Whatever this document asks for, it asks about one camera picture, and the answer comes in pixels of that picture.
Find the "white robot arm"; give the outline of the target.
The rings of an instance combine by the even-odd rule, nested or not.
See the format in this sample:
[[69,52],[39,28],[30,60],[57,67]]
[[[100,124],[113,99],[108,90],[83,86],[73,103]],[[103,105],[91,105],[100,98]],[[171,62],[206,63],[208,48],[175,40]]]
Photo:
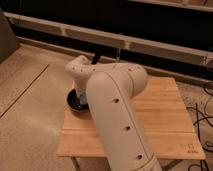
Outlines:
[[162,171],[132,105],[148,82],[134,63],[92,64],[80,55],[65,70],[78,97],[86,98],[112,171]]

